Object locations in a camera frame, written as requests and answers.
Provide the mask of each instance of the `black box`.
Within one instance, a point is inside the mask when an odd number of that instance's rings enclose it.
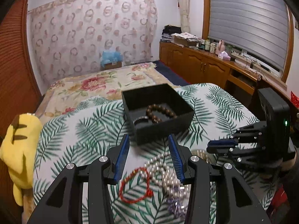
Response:
[[[194,115],[193,108],[168,84],[122,91],[122,98],[126,115],[138,144],[168,137],[172,133],[176,134],[188,129]],[[153,111],[153,114],[163,122],[153,124],[149,120],[134,125],[133,121],[138,117],[145,116],[147,106],[152,104],[164,106],[174,112],[177,118],[170,119],[158,111]]]

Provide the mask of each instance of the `stack of clothes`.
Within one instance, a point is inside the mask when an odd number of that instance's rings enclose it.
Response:
[[[180,34],[181,28],[180,27],[176,27],[176,26],[172,26],[172,25],[166,25],[162,31],[162,38],[160,41],[162,42],[171,42],[173,40],[172,38],[172,34],[178,33]]]

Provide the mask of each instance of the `patterned curtain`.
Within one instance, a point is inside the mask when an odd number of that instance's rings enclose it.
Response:
[[[154,0],[57,0],[28,14],[35,61],[48,86],[100,71],[104,51],[120,52],[124,65],[152,61]]]

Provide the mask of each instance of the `window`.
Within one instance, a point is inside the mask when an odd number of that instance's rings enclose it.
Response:
[[[283,70],[288,12],[283,0],[210,0],[209,38],[247,50]]]

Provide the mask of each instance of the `yellow plush toy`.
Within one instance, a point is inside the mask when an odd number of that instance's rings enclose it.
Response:
[[[22,189],[32,188],[34,158],[41,129],[42,124],[36,116],[29,113],[17,115],[0,147],[0,159],[8,166],[13,196],[19,206],[23,206]]]

